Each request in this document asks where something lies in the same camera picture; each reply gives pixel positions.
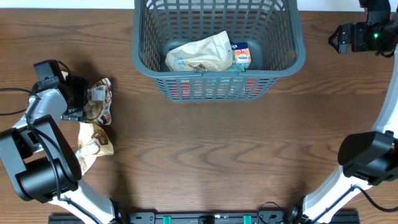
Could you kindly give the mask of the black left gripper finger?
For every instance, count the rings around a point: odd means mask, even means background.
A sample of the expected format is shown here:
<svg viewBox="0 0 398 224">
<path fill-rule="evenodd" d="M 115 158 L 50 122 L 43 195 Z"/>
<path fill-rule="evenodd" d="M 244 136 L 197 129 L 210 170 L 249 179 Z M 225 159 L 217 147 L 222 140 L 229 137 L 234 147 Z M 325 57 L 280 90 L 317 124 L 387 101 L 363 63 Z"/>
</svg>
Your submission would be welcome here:
<svg viewBox="0 0 398 224">
<path fill-rule="evenodd" d="M 62 119 L 65 121 L 77 121 L 77 122 L 85 122 L 86 114 L 78 115 L 78 114 L 63 114 Z"/>
<path fill-rule="evenodd" d="M 67 92 L 65 79 L 56 60 L 44 60 L 35 63 L 34 70 L 38 77 L 38 82 L 34 84 L 33 92 L 39 93 L 53 88 L 60 90 L 61 93 Z"/>
</svg>

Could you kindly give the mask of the clear cookie snack bag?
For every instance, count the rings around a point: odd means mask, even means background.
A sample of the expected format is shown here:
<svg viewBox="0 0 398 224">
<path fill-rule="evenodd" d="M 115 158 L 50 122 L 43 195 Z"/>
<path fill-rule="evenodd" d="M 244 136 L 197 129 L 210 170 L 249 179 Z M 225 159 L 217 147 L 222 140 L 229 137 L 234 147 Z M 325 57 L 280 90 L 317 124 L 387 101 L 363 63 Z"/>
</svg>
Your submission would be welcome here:
<svg viewBox="0 0 398 224">
<path fill-rule="evenodd" d="M 83 111 L 86 114 L 85 123 L 110 125 L 112 84 L 109 78 L 102 78 L 88 88 L 88 102 Z"/>
</svg>

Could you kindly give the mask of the multicolour tissue pack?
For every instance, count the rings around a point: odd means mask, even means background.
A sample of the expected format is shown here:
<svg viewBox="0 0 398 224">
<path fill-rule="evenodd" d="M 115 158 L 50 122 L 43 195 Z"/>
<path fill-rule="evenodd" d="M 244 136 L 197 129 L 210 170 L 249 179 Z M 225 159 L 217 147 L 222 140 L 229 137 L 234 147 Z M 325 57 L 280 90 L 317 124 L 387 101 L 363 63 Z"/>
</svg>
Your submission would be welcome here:
<svg viewBox="0 0 398 224">
<path fill-rule="evenodd" d="M 247 42 L 231 44 L 233 50 L 233 65 L 244 71 L 251 64 L 251 54 Z"/>
</svg>

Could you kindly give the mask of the orange pasta bag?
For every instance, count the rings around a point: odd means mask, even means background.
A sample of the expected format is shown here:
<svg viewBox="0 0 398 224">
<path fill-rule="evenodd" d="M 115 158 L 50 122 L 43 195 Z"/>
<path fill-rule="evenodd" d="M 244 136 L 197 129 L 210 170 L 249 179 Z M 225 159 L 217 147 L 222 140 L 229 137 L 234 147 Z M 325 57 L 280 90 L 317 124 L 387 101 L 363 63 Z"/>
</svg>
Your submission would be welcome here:
<svg viewBox="0 0 398 224">
<path fill-rule="evenodd" d="M 173 100 L 237 100 L 258 96 L 266 82 L 256 79 L 180 80 L 168 84 Z"/>
</svg>

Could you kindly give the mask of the beige snack pouch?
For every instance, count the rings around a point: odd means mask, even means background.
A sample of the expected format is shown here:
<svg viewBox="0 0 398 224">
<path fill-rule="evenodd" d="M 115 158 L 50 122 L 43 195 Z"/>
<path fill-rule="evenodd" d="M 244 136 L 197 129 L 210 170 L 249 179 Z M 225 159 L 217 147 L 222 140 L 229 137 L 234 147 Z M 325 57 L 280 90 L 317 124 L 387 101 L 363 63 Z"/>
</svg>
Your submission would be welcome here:
<svg viewBox="0 0 398 224">
<path fill-rule="evenodd" d="M 166 66 L 173 72 L 222 72 L 233 63 L 233 51 L 227 32 L 189 42 L 170 50 Z"/>
</svg>

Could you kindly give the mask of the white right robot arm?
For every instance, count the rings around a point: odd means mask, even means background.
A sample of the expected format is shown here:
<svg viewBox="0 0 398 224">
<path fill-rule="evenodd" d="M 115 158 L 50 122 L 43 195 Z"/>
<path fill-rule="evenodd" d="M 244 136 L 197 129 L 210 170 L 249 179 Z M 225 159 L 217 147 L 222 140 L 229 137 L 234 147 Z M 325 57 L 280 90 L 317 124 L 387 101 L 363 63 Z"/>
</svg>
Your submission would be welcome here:
<svg viewBox="0 0 398 224">
<path fill-rule="evenodd" d="M 340 25 L 328 42 L 337 52 L 373 51 L 397 57 L 397 18 L 390 15 L 388 1 L 361 1 L 365 22 Z M 263 203 L 254 213 L 151 212 L 123 214 L 119 205 L 100 195 L 85 181 L 67 192 L 67 209 L 78 223 L 358 223 L 356 211 L 343 207 L 357 194 L 397 178 L 397 74 L 393 73 L 382 110 L 372 129 L 351 134 L 338 152 L 338 167 L 314 192 L 304 196 L 291 211 L 274 202 Z"/>
</svg>

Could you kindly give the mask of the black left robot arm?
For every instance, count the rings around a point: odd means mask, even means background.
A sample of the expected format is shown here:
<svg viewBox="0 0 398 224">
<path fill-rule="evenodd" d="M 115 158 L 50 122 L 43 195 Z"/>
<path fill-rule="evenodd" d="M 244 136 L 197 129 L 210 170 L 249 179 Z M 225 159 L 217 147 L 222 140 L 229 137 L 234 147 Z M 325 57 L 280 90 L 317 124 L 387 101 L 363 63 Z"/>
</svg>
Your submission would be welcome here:
<svg viewBox="0 0 398 224">
<path fill-rule="evenodd" d="M 78 159 L 65 139 L 61 120 L 85 121 L 87 80 L 71 75 L 59 60 L 34 64 L 38 81 L 23 117 L 1 132 L 1 160 L 18 196 L 58 205 L 83 223 L 129 223 L 121 205 L 82 178 Z"/>
</svg>

